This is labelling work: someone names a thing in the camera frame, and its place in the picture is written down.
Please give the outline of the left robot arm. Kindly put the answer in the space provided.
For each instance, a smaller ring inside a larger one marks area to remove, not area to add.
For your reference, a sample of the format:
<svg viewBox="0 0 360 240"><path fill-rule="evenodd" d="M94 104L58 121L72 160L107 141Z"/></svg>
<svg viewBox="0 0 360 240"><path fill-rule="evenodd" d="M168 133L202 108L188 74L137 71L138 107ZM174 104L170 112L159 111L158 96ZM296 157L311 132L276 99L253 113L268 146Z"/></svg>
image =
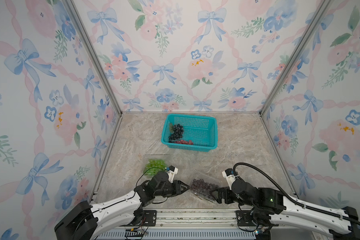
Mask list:
<svg viewBox="0 0 360 240"><path fill-rule="evenodd" d="M158 171L151 180L136 186L126 195L114 200L90 205L77 204L54 228L58 240L93 240L116 227L139 226L144 207L156 197L169 199L184 194L190 186L175 180L178 169L171 166Z"/></svg>

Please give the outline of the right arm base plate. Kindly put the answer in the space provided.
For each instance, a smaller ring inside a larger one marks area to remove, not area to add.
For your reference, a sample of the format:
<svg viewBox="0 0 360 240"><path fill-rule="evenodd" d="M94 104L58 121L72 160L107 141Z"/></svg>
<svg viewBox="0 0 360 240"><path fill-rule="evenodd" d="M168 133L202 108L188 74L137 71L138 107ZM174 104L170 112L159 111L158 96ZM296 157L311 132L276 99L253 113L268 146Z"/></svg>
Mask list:
<svg viewBox="0 0 360 240"><path fill-rule="evenodd" d="M239 227L270 227L273 225L268 213L238 210L235 211L235 215Z"/></svg>

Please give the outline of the aluminium front rail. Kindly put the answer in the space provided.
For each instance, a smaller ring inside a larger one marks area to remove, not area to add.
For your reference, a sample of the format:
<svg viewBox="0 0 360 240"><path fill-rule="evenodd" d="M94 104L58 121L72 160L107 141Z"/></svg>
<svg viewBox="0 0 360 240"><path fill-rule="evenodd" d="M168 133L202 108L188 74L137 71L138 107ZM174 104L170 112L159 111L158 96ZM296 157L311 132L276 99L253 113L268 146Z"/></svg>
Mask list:
<svg viewBox="0 0 360 240"><path fill-rule="evenodd" d="M287 224L239 227L235 210L157 211L155 227L125 226L94 240L325 240L323 234Z"/></svg>

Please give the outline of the green grape bunch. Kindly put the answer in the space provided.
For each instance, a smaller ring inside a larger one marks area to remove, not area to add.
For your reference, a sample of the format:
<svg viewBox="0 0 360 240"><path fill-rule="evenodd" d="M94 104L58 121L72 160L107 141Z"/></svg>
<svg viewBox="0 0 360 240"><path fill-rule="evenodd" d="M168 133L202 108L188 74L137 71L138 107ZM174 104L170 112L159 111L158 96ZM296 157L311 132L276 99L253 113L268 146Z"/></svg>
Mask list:
<svg viewBox="0 0 360 240"><path fill-rule="evenodd" d="M167 168L167 163L162 159L149 159L145 165L144 173L146 176L154 176L159 171L164 171Z"/></svg>

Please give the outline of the red grape bunch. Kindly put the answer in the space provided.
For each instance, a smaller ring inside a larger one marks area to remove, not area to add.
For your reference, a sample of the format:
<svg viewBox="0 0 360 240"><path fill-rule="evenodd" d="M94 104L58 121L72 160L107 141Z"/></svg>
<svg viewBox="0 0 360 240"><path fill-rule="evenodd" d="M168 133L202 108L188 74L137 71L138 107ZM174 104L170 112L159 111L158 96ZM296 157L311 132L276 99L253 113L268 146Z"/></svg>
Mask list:
<svg viewBox="0 0 360 240"><path fill-rule="evenodd" d="M181 144L181 145L193 145L194 143L189 140L189 141L186 141L186 140L178 140L178 141L175 141L175 144Z"/></svg>

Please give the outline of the dark purple grape bunch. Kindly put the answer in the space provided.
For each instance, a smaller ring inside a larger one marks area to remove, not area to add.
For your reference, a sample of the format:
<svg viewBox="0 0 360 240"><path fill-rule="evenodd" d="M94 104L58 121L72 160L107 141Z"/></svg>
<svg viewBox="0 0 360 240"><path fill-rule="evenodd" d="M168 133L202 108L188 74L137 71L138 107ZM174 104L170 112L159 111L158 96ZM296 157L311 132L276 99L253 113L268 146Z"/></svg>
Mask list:
<svg viewBox="0 0 360 240"><path fill-rule="evenodd" d="M204 179L193 179L190 190L199 194L210 194L219 188L218 185L204 181Z"/></svg>

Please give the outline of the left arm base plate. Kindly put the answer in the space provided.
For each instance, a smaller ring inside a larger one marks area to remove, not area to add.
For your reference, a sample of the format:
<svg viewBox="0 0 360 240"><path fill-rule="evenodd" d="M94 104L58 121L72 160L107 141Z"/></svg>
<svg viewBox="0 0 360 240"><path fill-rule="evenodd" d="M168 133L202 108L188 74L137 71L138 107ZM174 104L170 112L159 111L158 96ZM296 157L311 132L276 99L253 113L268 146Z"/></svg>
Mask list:
<svg viewBox="0 0 360 240"><path fill-rule="evenodd" d="M134 211L133 217L134 218L129 223L129 226L155 227L157 222L157 211L138 209Z"/></svg>

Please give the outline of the clear plastic clamshell container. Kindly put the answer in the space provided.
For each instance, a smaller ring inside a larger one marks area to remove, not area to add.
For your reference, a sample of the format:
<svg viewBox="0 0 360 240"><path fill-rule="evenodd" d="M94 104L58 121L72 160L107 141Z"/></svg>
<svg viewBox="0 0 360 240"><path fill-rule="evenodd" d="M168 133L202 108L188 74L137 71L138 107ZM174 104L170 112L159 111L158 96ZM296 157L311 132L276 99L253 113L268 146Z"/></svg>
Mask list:
<svg viewBox="0 0 360 240"><path fill-rule="evenodd" d="M144 155L143 173L147 177L153 177L159 171L165 171L169 167L171 155Z"/></svg>

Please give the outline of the teal plastic basket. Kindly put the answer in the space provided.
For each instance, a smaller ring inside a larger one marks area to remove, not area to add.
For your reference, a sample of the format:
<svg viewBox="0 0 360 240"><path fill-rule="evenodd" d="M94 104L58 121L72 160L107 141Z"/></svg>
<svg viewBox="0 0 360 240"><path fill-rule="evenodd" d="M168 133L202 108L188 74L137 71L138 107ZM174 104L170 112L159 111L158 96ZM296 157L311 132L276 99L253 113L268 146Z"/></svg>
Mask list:
<svg viewBox="0 0 360 240"><path fill-rule="evenodd" d="M194 144L181 145L169 142L170 124L182 125L184 133L181 140L191 140ZM169 114L164 123L161 142L172 149L209 152L218 146L217 120L213 117Z"/></svg>

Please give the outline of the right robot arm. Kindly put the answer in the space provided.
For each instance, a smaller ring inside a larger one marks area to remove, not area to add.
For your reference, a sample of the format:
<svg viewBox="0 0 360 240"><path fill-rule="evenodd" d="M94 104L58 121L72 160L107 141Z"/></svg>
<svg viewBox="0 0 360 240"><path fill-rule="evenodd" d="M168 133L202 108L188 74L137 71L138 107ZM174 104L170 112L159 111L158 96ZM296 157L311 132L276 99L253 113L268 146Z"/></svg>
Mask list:
<svg viewBox="0 0 360 240"><path fill-rule="evenodd" d="M265 233L281 225L309 230L334 240L360 240L360 225L355 209L331 209L309 206L272 188L256 188L235 176L228 176L228 187L211 191L219 204L248 205L250 210L236 211L239 227Z"/></svg>

